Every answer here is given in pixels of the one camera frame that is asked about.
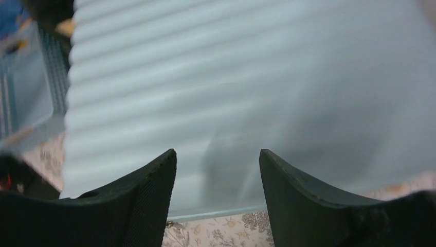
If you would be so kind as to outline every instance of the white panel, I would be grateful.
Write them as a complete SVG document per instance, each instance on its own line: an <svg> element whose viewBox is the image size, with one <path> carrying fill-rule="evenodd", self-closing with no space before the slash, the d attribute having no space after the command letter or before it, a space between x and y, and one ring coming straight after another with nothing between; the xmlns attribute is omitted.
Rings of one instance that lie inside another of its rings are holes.
<svg viewBox="0 0 436 247"><path fill-rule="evenodd" d="M63 197L169 148L170 218L265 207L269 148L359 192L433 167L436 43L411 0L76 0Z"/></svg>

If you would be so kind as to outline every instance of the textured rubber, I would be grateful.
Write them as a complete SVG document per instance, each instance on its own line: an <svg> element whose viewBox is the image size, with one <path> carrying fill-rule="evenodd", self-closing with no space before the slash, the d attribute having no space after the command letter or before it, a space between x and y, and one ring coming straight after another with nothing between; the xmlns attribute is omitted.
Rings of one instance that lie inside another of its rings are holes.
<svg viewBox="0 0 436 247"><path fill-rule="evenodd" d="M383 202L348 193L269 150L259 158L276 247L436 246L436 194Z"/></svg>
<svg viewBox="0 0 436 247"><path fill-rule="evenodd" d="M77 199L43 201L0 191L0 239L12 246L161 246L176 163L175 151L168 150Z"/></svg>

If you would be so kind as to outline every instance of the ribbed plastic sheet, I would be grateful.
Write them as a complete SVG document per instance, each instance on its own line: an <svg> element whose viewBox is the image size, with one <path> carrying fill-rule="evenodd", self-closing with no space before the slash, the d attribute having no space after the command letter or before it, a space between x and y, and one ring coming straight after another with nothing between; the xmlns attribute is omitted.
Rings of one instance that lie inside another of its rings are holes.
<svg viewBox="0 0 436 247"><path fill-rule="evenodd" d="M62 197L177 151L170 219L265 208L259 152L361 192L434 167L412 0L76 0Z"/></svg>

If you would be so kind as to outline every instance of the floral carpet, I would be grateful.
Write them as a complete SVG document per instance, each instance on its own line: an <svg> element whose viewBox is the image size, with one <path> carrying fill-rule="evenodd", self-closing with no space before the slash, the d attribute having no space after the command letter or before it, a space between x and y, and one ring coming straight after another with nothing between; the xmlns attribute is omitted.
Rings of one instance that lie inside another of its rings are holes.
<svg viewBox="0 0 436 247"><path fill-rule="evenodd" d="M64 151L64 134L41 143L24 159L59 190ZM390 200L420 189L436 188L436 172L426 172L416 179L370 191L364 196ZM163 247L269 247L274 246L266 211L175 223L165 229Z"/></svg>

